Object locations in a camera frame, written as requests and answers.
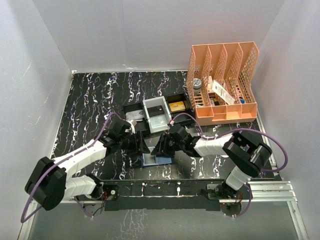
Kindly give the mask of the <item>white VIP card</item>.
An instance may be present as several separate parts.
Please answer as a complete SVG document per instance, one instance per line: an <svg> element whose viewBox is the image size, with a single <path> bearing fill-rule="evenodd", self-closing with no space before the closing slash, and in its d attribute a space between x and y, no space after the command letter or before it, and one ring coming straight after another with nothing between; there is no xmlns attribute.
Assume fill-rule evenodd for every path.
<svg viewBox="0 0 320 240"><path fill-rule="evenodd" d="M145 115L142 109L139 110L134 110L127 112L125 114L126 120L127 121L136 121L136 122L141 122L144 120Z"/></svg>

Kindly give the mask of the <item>dark grey striped card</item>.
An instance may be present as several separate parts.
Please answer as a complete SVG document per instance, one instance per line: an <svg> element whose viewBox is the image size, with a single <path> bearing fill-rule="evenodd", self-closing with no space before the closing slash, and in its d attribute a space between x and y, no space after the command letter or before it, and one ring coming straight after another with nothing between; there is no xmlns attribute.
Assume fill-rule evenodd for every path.
<svg viewBox="0 0 320 240"><path fill-rule="evenodd" d="M164 109L163 109L163 107L162 107L161 105L149 107L149 108L147 109L147 111L148 111L148 115L149 115L150 117L162 115L162 114L165 113L165 112L164 112Z"/></svg>

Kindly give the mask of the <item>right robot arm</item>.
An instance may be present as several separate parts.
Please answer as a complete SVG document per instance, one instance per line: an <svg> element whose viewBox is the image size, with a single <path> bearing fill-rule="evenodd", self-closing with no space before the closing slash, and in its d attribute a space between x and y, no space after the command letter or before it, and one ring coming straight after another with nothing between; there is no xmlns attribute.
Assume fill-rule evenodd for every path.
<svg viewBox="0 0 320 240"><path fill-rule="evenodd" d="M177 151L190 157L202 158L226 155L235 164L222 184L206 189L208 195L233 199L241 192L241 187L262 172L272 150L259 140L249 129L235 130L212 139L192 136L185 127L174 124L160 135L158 143L150 153L157 157L172 158Z"/></svg>

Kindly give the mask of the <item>white plastic bin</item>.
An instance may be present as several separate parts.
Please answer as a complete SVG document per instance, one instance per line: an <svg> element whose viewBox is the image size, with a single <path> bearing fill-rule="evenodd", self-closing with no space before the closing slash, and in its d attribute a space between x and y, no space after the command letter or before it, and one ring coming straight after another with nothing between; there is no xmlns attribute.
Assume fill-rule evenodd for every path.
<svg viewBox="0 0 320 240"><path fill-rule="evenodd" d="M172 116L164 96L142 101L150 133L158 133L169 129Z"/></svg>

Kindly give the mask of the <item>black tray with gold card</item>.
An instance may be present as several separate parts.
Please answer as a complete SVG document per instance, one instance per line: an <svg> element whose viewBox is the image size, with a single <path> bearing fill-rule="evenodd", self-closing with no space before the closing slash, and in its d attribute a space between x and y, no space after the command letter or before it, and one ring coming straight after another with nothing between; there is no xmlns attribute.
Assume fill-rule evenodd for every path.
<svg viewBox="0 0 320 240"><path fill-rule="evenodd" d="M165 100L169 107L171 118L175 119L175 123L181 126L189 126L195 123L190 117L194 117L195 114L191 108L190 100L184 92L167 95Z"/></svg>

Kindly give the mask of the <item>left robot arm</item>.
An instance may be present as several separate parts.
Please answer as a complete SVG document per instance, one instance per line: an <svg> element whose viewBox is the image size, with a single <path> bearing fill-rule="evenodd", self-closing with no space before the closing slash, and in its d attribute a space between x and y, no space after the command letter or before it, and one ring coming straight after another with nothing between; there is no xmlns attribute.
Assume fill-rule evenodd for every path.
<svg viewBox="0 0 320 240"><path fill-rule="evenodd" d="M81 195L93 200L101 199L104 188L100 179L91 173L80 177L75 174L117 150L138 156L150 153L142 132L135 131L131 122L120 119L87 144L66 155L54 159L41 158L24 190L47 211L62 200Z"/></svg>

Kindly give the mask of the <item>orange desk file organizer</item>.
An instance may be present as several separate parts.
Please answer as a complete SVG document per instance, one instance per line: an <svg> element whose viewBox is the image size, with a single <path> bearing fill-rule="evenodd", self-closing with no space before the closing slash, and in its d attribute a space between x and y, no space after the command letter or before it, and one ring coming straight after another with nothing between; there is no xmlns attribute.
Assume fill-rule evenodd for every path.
<svg viewBox="0 0 320 240"><path fill-rule="evenodd" d="M255 42L193 45L186 86L195 118L202 126L253 122L258 104L251 82L259 57ZM200 94L193 93L193 80L202 80ZM226 104L212 90L216 80L235 99Z"/></svg>

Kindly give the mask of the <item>blue card holder wallet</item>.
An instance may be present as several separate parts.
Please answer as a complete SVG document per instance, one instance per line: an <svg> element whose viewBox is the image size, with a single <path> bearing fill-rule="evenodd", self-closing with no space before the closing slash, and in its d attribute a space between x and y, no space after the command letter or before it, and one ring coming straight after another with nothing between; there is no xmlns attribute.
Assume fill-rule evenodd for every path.
<svg viewBox="0 0 320 240"><path fill-rule="evenodd" d="M141 160L141 164L143 167L170 165L170 164L173 164L173 162L174 162L173 157L155 156L155 155L146 154L146 153L142 155L142 160Z"/></svg>

